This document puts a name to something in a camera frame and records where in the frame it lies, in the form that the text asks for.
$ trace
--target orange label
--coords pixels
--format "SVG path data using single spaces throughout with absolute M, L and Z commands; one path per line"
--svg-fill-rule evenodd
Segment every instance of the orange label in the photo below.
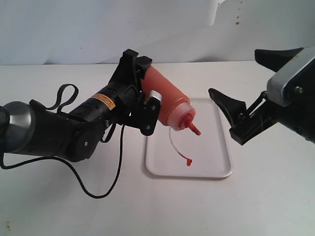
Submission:
M 112 110 L 116 107 L 115 103 L 106 95 L 101 94 L 101 93 L 96 93 L 94 94 L 91 98 L 95 98 L 99 101 L 101 101 L 102 103 L 104 103 L 109 110 Z

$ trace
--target plastic tray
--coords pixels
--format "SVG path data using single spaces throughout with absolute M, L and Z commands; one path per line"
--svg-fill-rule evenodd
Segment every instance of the plastic tray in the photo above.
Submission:
M 147 137 L 145 165 L 156 176 L 225 178 L 231 175 L 233 165 L 228 155 L 219 110 L 210 99 L 191 99 L 196 109 L 193 123 L 201 131 L 196 136 L 189 129 L 171 130 L 176 148 L 192 159 L 186 165 L 169 140 L 169 127 L 158 122 L 155 132 Z

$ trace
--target white wall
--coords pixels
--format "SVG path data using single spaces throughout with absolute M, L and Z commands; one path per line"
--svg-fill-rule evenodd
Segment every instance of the white wall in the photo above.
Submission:
M 252 60 L 315 45 L 315 0 L 218 2 L 0 0 L 0 64 L 115 63 L 126 48 L 154 62 Z

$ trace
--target white table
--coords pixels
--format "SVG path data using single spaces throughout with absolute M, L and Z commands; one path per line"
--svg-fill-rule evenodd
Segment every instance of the white table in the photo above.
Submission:
M 79 97 L 66 111 L 105 86 L 115 65 L 0 66 L 0 101 L 54 104 L 61 84 Z M 216 88 L 252 103 L 272 72 L 255 62 L 157 64 L 190 97 Z M 217 181 L 164 179 L 144 168 L 144 137 L 126 128 L 122 172 L 113 192 L 94 200 L 56 161 L 0 170 L 1 236 L 296 236 L 315 235 L 315 145 L 275 125 L 243 147 L 228 135 L 234 172 Z M 112 184 L 119 131 L 90 160 L 74 164 L 87 188 Z M 6 164 L 29 157 L 7 154 Z

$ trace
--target squeeze bottle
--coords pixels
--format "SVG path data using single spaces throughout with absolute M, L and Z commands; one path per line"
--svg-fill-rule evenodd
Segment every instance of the squeeze bottle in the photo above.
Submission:
M 201 134 L 192 123 L 196 111 L 190 105 L 189 98 L 154 67 L 147 69 L 141 85 L 146 94 L 155 90 L 162 95 L 158 119 L 163 125 L 171 126 L 176 131 L 189 128 L 196 135 Z

